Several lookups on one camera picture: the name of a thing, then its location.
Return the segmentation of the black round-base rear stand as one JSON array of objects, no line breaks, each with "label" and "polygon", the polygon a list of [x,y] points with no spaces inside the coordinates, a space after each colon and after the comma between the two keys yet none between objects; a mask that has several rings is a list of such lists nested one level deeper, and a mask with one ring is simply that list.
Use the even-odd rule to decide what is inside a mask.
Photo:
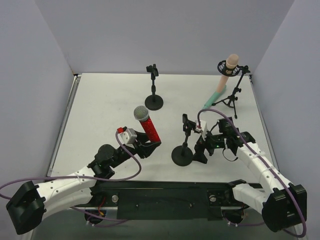
[{"label": "black round-base rear stand", "polygon": [[151,111],[157,111],[157,110],[161,109],[164,105],[163,98],[156,94],[155,80],[156,80],[156,77],[159,76],[159,72],[158,72],[156,64],[147,66],[146,71],[148,73],[150,73],[151,95],[149,95],[145,99],[144,105]]}]

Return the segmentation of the red glitter microphone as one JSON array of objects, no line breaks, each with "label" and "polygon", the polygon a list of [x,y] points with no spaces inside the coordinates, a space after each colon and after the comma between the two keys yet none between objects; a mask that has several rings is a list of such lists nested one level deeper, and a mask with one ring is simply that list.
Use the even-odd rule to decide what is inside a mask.
[{"label": "red glitter microphone", "polygon": [[158,132],[150,118],[149,110],[144,105],[137,106],[133,111],[134,118],[140,122],[150,142],[161,142]]}]

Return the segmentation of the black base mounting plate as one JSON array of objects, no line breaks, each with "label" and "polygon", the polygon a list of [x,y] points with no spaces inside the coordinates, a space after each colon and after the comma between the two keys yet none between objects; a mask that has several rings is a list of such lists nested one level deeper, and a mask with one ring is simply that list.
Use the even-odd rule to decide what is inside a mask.
[{"label": "black base mounting plate", "polygon": [[84,207],[116,208],[119,220],[221,220],[248,208],[221,182],[119,181],[91,189]]}]

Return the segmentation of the mint green microphone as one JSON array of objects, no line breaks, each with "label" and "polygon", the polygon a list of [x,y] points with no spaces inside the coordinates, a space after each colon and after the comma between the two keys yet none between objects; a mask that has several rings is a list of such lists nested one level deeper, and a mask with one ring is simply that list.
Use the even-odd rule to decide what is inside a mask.
[{"label": "mint green microphone", "polygon": [[206,101],[204,106],[202,107],[203,109],[210,108],[213,103],[215,103],[221,95],[226,91],[227,86],[224,85],[223,87],[218,87],[215,92],[211,95],[211,97]]}]

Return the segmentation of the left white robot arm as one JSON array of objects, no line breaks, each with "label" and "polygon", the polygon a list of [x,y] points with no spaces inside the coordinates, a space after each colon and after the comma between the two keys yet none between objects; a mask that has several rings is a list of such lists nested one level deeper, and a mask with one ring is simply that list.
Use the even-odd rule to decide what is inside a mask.
[{"label": "left white robot arm", "polygon": [[6,204],[6,210],[18,235],[35,229],[46,217],[67,208],[87,204],[93,197],[91,189],[101,182],[111,181],[114,168],[138,155],[149,157],[160,146],[155,130],[138,132],[120,127],[115,134],[119,148],[102,145],[91,163],[67,176],[49,177],[35,184],[31,179],[23,184]]}]

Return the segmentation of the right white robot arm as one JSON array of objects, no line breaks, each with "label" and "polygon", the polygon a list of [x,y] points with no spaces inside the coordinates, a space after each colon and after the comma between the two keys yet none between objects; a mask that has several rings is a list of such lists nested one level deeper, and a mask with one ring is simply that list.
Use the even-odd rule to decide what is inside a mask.
[{"label": "right white robot arm", "polygon": [[195,132],[201,136],[195,145],[194,158],[210,155],[216,149],[229,149],[255,176],[263,191],[237,180],[230,183],[232,198],[242,202],[261,214],[266,226],[278,232],[307,220],[307,191],[302,185],[294,185],[284,177],[261,151],[256,140],[248,132],[239,132],[229,118],[220,119],[219,134],[213,135],[207,123],[199,120]]}]

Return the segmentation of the black round-base clip stand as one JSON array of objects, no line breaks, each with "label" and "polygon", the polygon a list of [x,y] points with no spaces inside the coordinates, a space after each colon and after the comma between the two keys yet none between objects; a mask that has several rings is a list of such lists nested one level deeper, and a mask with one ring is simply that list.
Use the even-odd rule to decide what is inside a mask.
[{"label": "black round-base clip stand", "polygon": [[188,139],[191,136],[192,131],[196,129],[196,123],[188,119],[188,115],[184,113],[182,115],[182,130],[185,134],[185,139],[182,145],[176,146],[171,152],[172,161],[180,166],[186,167],[193,161],[193,152],[188,147]]}]

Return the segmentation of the pink microphone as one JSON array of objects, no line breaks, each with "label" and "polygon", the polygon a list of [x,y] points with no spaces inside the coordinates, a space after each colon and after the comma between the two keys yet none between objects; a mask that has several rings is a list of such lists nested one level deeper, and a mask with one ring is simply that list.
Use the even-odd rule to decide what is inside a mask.
[{"label": "pink microphone", "polygon": [[223,60],[218,64],[217,68],[221,73],[221,77],[216,87],[217,93],[221,93],[224,90],[229,77],[233,74],[233,71],[238,66],[238,62],[239,56],[237,54],[231,54],[226,60]]}]

